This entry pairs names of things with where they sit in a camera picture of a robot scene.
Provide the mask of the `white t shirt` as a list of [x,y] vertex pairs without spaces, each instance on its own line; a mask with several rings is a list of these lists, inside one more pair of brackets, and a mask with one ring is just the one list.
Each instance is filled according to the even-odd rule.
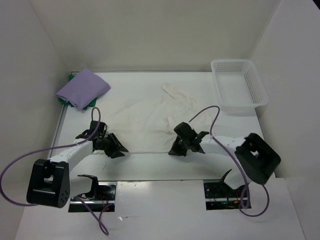
[[201,132],[208,131],[213,122],[195,95],[169,83],[161,87],[160,97],[104,99],[96,106],[108,130],[131,154],[167,153],[178,124],[188,123]]

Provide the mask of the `green t shirt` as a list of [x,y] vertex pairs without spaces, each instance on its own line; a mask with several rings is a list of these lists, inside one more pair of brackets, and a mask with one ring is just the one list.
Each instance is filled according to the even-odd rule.
[[[69,74],[69,79],[68,81],[70,82],[76,75],[78,74],[78,72],[75,72],[75,71],[72,71],[70,74]],[[87,106],[85,106],[84,108],[82,108],[82,110],[86,111],[88,108],[93,108],[96,106],[96,102],[97,102],[97,97],[95,99],[93,99]],[[69,102],[69,101],[66,101],[66,100],[63,100],[62,98],[58,98],[58,101],[64,105],[64,106],[70,106],[71,108],[74,108],[75,106]]]

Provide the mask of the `purple t shirt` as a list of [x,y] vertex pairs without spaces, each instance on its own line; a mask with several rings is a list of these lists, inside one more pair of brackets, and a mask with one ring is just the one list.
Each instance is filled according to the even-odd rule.
[[56,96],[79,110],[83,110],[94,99],[107,93],[111,86],[88,68],[80,71],[63,86]]

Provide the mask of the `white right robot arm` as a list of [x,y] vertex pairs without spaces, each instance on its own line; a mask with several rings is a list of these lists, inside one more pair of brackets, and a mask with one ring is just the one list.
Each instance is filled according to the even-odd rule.
[[173,131],[176,139],[168,152],[171,156],[186,156],[188,151],[200,154],[232,156],[240,166],[239,173],[247,182],[265,185],[281,163],[281,157],[256,133],[246,137],[197,133],[188,123],[181,122]]

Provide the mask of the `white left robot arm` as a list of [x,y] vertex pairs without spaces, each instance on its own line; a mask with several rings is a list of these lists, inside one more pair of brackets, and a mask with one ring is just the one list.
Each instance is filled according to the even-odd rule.
[[103,151],[111,159],[125,156],[128,150],[114,133],[107,132],[104,122],[91,121],[89,129],[75,138],[75,145],[50,159],[38,159],[33,164],[26,194],[29,204],[62,208],[68,199],[84,195],[89,200],[100,194],[98,178],[80,174],[71,179],[71,171],[95,151]]

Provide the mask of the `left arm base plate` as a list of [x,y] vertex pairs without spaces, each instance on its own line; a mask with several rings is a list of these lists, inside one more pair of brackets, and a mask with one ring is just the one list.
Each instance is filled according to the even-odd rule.
[[[115,211],[117,182],[100,181],[98,186],[92,188],[89,192],[81,193],[78,195],[80,199],[94,212],[101,212],[107,205],[109,205],[104,211]],[[69,213],[85,213],[89,210],[82,204],[81,201],[71,198],[69,207]]]

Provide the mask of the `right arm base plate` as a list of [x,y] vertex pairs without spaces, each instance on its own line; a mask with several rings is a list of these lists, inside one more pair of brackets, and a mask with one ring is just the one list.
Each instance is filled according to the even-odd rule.
[[241,193],[244,185],[232,189],[225,182],[218,180],[204,181],[204,197],[207,211],[234,210],[241,207]]

